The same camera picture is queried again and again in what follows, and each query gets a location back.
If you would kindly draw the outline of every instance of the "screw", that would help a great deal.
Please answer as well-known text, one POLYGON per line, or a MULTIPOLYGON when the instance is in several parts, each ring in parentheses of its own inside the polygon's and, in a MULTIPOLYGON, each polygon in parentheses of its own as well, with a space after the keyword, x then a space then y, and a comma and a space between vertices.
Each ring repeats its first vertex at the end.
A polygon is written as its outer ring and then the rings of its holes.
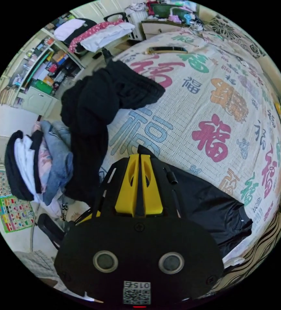
POLYGON ((71 277, 70 277, 70 275, 66 271, 63 271, 61 273, 61 278, 63 278, 66 282, 70 282, 71 281, 71 277))
POLYGON ((207 285, 213 284, 214 282, 216 282, 216 280, 217 280, 217 277, 215 275, 211 275, 210 277, 207 278, 206 284, 207 285))
POLYGON ((137 231, 137 232, 142 232, 142 231, 144 231, 144 229, 145 229, 145 226, 144 226, 144 224, 142 224, 142 223, 137 223, 135 226, 134 226, 134 229, 137 231))

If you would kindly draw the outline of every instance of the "educational poster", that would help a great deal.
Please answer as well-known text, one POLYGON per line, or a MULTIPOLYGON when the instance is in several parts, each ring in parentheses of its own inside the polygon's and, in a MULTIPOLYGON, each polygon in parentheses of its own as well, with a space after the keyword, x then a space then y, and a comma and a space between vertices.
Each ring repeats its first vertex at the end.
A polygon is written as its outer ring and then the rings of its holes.
POLYGON ((5 171, 0 171, 0 216, 6 233, 32 227, 34 222, 30 202, 12 196, 5 171))
POLYGON ((0 171, 0 197, 11 196, 11 190, 6 176, 6 171, 0 171))

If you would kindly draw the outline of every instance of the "phone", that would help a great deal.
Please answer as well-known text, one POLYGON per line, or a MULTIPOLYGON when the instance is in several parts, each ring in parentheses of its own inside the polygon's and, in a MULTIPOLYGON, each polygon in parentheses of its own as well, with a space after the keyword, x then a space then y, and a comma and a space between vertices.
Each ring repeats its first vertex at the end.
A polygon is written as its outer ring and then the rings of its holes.
POLYGON ((188 51, 184 47, 179 46, 155 46, 147 49, 146 54, 158 53, 183 53, 187 54, 188 51))

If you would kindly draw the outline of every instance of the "denim jeans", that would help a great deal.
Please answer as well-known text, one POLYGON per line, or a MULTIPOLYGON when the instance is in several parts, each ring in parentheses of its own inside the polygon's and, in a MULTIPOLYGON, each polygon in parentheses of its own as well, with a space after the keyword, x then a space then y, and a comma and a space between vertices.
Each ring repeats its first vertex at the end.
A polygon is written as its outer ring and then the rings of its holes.
POLYGON ((52 157, 52 167, 43 201, 49 205, 60 189, 64 192, 66 184, 73 176, 73 153, 70 150, 70 132, 63 122, 52 124, 46 120, 40 122, 41 130, 52 157))

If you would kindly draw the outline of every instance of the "pillow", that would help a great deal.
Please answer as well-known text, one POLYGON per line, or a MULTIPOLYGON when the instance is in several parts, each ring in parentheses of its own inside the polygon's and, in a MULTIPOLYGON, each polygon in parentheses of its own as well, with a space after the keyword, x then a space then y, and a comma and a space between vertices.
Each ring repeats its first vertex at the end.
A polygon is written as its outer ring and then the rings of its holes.
POLYGON ((237 43, 240 47, 249 52, 249 54, 255 59, 266 55, 256 43, 254 43, 246 34, 243 33, 242 30, 237 28, 234 23, 225 17, 222 18, 220 15, 216 15, 204 28, 207 31, 214 31, 222 37, 237 43))

